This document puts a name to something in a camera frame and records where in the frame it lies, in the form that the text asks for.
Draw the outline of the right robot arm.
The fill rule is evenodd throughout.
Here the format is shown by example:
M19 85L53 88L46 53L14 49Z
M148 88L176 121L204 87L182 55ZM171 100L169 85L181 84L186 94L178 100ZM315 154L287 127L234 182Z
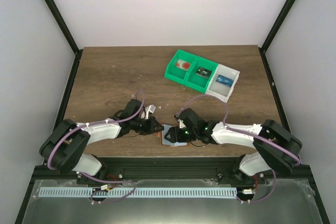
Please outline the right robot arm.
M175 118L179 125L167 126L162 135L171 145L201 141L204 145L233 144L255 149L252 154L242 155L233 169L238 183L244 184L252 176L268 170L288 175L301 164L302 143L274 120L253 125L226 124L205 121L190 108Z

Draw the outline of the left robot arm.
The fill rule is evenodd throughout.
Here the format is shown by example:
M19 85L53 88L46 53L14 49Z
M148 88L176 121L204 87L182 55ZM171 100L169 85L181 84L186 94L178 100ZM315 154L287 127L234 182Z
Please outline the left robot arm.
M142 101L131 99L123 110L98 122L76 123L63 120L39 149L47 167L61 174L77 172L102 184L107 178L107 166L92 154L85 154L88 145L121 138L131 131L151 135L164 130L153 113L154 105L144 106Z

